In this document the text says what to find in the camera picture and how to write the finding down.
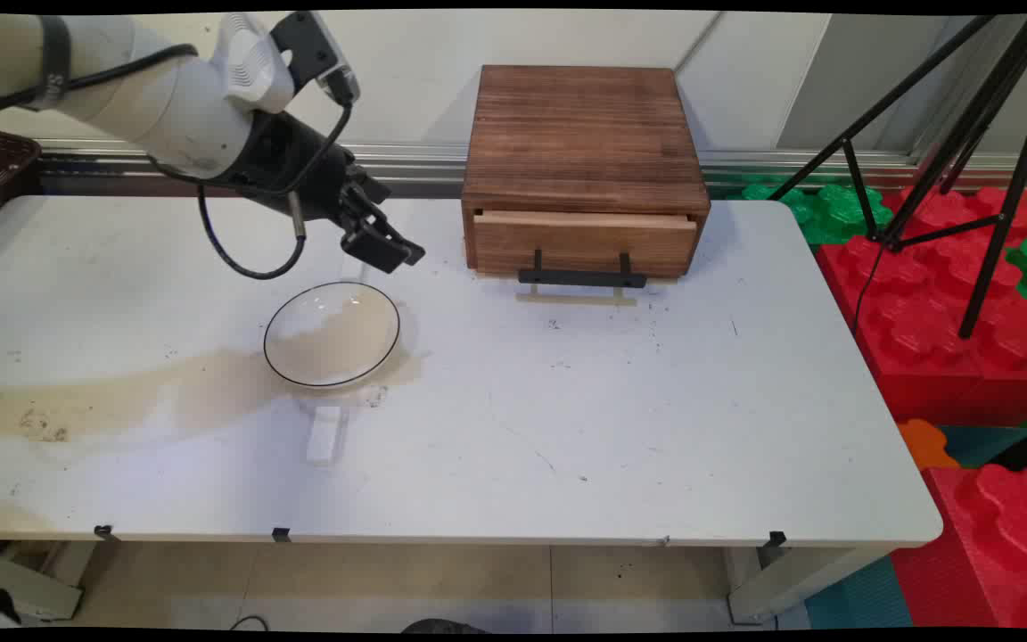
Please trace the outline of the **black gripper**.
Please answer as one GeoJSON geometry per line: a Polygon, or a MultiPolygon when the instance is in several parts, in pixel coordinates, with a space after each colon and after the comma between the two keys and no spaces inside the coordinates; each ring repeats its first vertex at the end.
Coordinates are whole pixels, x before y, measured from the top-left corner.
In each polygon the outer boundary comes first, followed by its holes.
{"type": "Polygon", "coordinates": [[[424,259],[424,247],[401,235],[378,207],[390,188],[368,175],[355,155],[338,143],[313,162],[325,139],[293,115],[254,114],[245,146],[232,164],[232,187],[245,198],[289,214],[288,195],[281,192],[306,169],[296,194],[307,222],[338,223],[340,215],[340,247],[348,255],[386,274],[402,265],[414,267],[424,259]],[[346,191],[353,186],[362,192],[346,191]]]}

